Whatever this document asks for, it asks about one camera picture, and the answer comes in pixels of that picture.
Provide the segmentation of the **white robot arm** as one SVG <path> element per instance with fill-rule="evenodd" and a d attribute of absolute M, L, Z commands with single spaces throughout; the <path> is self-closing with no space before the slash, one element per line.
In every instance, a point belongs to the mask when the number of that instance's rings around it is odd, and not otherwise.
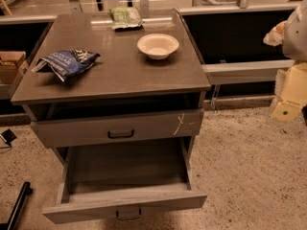
<path fill-rule="evenodd" d="M 278 70 L 270 118 L 292 121 L 307 105 L 307 0 L 303 0 L 287 20 L 275 25 L 263 42 L 282 46 L 283 55 L 294 61 L 287 70 Z"/>

